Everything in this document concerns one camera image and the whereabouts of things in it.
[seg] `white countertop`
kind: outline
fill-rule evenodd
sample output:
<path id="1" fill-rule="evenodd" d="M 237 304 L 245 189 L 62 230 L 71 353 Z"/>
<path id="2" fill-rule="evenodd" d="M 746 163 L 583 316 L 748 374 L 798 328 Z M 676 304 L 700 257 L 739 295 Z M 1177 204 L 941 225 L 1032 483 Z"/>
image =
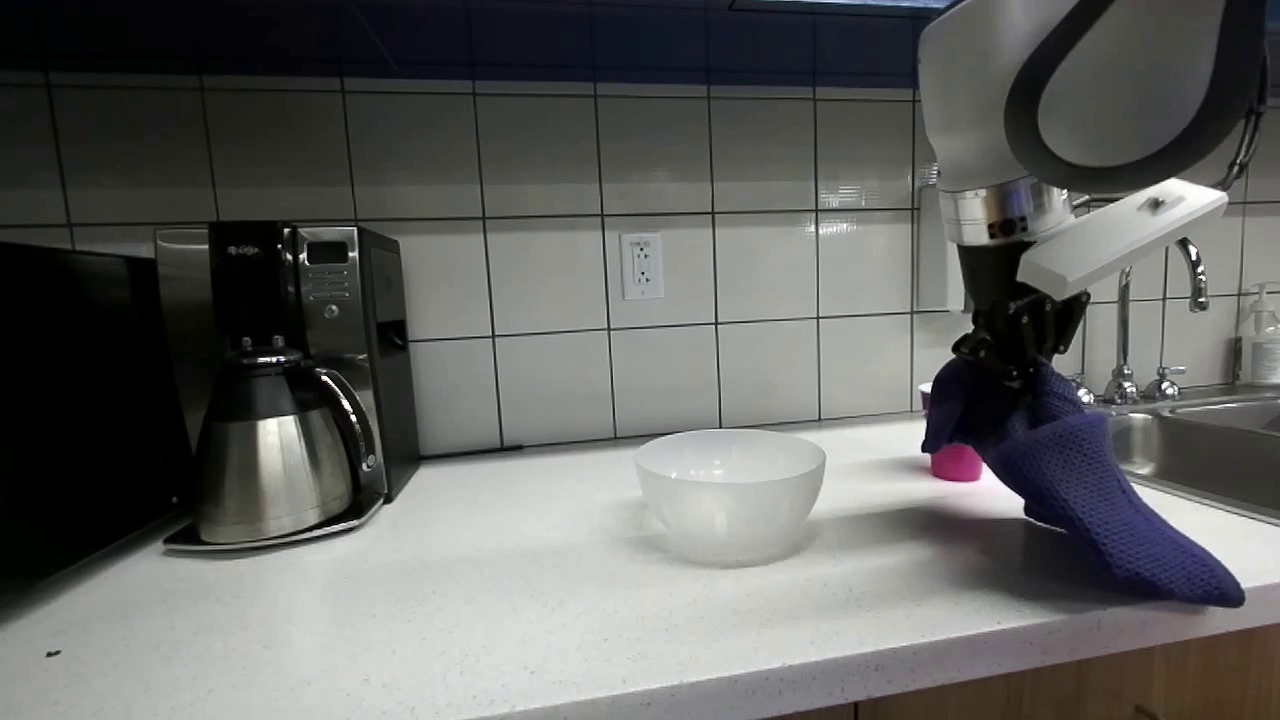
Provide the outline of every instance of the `white countertop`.
<path id="1" fill-rule="evenodd" d="M 1280 529 L 1140 488 L 1247 587 L 1150 606 L 1080 572 L 919 419 L 829 449 L 814 540 L 759 570 L 662 549 L 636 444 L 425 464 L 367 529 L 258 555 L 124 553 L 0 626 L 0 717 L 775 717 L 1280 626 Z"/>

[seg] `tile backsplash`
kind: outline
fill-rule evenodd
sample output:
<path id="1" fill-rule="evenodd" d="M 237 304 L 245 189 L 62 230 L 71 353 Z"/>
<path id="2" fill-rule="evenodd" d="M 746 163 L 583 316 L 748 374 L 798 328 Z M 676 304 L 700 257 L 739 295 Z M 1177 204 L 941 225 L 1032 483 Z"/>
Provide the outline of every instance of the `tile backsplash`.
<path id="1" fill-rule="evenodd" d="M 968 328 L 919 304 L 913 93 L 271 78 L 0 78 L 0 236 L 154 257 L 155 230 L 355 220 L 404 247 L 425 456 L 913 411 Z M 1233 376 L 1280 280 L 1280 144 L 1197 236 L 1136 265 L 1132 370 Z M 628 295 L 626 236 L 662 241 Z M 1117 364 L 1117 286 L 1058 361 Z"/>

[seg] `electrical outlet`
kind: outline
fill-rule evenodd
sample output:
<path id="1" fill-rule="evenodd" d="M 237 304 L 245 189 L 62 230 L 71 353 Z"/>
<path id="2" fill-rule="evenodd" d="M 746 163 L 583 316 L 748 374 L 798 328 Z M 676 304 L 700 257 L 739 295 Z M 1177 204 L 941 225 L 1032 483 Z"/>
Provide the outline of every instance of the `electrical outlet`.
<path id="1" fill-rule="evenodd" d="M 666 236 L 626 232 L 626 300 L 666 300 L 666 295 L 670 295 Z"/>

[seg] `purple cloth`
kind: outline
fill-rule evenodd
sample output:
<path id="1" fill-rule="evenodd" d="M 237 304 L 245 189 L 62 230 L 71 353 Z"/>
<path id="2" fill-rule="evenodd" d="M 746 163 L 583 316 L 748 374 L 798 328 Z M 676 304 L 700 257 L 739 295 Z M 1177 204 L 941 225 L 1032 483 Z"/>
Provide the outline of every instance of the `purple cloth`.
<path id="1" fill-rule="evenodd" d="M 1028 517 L 1077 536 L 1117 585 L 1189 606 L 1245 606 L 1241 580 L 1136 495 L 1114 456 L 1107 415 L 1084 411 L 1047 364 L 1032 387 L 1006 387 L 968 361 L 944 364 L 928 397 L 923 453 L 944 444 L 974 444 L 1024 495 Z"/>

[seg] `coffee maker control panel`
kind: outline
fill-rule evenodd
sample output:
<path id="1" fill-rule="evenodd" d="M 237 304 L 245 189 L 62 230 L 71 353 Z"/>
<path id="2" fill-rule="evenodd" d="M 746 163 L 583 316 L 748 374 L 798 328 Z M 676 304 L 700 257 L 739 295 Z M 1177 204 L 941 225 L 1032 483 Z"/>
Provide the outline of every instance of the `coffee maker control panel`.
<path id="1" fill-rule="evenodd" d="M 364 353 L 360 232 L 302 230 L 296 246 L 302 300 L 311 358 Z"/>

